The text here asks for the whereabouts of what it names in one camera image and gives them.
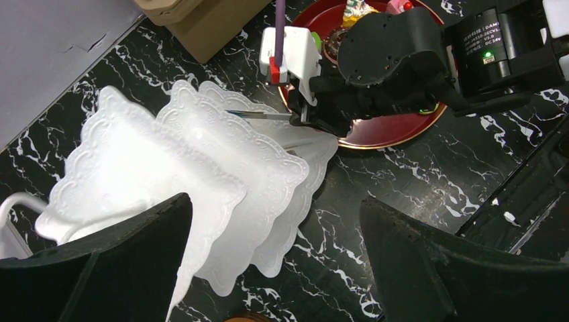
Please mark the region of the red round tray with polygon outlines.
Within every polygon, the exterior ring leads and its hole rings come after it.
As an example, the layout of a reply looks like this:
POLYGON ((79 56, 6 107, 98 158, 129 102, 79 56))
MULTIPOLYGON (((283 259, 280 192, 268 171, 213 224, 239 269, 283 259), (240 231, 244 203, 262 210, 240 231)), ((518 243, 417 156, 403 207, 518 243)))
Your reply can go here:
MULTIPOLYGON (((345 6, 345 1, 315 1, 293 20, 292 25, 307 28, 324 39, 340 27, 345 6)), ((446 109, 446 105, 440 104, 427 114, 393 115, 355 121, 350 135, 338 140, 339 146, 374 150, 408 142, 433 126, 446 109)))

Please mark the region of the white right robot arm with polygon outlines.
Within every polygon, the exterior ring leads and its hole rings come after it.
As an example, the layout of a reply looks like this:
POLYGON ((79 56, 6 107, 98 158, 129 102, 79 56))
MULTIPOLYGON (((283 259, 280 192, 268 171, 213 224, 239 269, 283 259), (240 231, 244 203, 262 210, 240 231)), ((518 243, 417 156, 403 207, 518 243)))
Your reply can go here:
POLYGON ((310 79, 316 104, 290 91, 292 125, 342 138, 357 119, 436 103, 457 117, 501 113, 568 81, 568 2, 481 2, 445 25, 424 7, 370 13, 344 34, 337 62, 310 79))

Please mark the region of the metal tongs with white handle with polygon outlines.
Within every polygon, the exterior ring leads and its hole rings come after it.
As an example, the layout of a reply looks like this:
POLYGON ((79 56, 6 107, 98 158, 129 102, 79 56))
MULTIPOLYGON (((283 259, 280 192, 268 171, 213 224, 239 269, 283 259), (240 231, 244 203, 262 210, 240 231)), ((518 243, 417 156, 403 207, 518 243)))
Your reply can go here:
MULTIPOLYGON (((292 113, 269 113, 265 111, 238 111, 238 110, 226 110, 226 112, 236 115, 244 119, 267 119, 271 121, 289 121, 293 116, 292 113)), ((296 146, 303 146, 306 144, 312 144, 322 141, 322 136, 313 136, 303 139, 294 139, 293 141, 286 142, 282 145, 284 149, 293 148, 296 146)))

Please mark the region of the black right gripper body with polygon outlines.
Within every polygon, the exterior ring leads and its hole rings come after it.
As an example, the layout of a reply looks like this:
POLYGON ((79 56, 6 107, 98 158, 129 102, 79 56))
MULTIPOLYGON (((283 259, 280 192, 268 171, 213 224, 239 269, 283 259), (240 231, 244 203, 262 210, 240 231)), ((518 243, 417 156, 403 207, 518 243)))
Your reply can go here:
POLYGON ((300 81, 289 85, 287 107, 293 126, 312 127, 338 138, 346 137, 355 120, 369 120, 391 115, 433 111, 439 99, 414 80, 387 80, 358 86, 342 76, 319 76, 311 80, 317 86, 317 104, 312 106, 300 93, 300 81))

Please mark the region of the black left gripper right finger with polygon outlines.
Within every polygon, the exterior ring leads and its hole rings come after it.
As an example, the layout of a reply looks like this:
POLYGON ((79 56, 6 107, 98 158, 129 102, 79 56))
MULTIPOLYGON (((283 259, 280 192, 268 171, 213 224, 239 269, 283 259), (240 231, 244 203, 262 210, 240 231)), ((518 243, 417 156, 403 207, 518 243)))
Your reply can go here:
POLYGON ((446 233, 368 197, 360 227, 386 321, 567 321, 568 265, 446 233))

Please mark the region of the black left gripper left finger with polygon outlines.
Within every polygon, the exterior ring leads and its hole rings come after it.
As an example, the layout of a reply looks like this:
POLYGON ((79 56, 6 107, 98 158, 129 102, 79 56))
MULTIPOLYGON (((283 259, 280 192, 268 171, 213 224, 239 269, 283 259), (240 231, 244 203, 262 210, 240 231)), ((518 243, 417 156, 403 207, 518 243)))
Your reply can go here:
POLYGON ((165 321, 191 229, 179 193, 26 259, 1 261, 2 321, 165 321))

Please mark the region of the white three-tier dessert stand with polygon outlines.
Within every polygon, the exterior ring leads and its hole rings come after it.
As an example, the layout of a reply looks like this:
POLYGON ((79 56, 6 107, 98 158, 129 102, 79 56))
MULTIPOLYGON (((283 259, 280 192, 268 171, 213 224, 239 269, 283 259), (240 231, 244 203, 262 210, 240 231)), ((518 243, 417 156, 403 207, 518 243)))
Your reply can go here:
POLYGON ((39 215, 38 235, 65 244, 186 193, 193 221, 171 305, 182 301, 194 277, 224 297, 249 265, 277 276, 338 141, 226 110, 277 113, 210 81, 198 88, 176 81, 157 115, 115 87, 102 88, 98 110, 83 125, 48 201, 12 194, 1 204, 1 224, 13 206, 25 205, 39 215), (313 136, 323 140, 282 147, 313 136))

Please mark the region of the chocolate glazed donut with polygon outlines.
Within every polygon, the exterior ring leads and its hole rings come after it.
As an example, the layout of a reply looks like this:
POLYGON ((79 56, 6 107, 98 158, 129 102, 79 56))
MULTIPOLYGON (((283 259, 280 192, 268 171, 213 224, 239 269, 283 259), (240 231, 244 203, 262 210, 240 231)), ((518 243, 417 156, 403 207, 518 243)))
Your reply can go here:
POLYGON ((332 30, 323 41, 323 53, 334 65, 338 64, 338 52, 341 43, 349 30, 350 28, 338 27, 332 30))

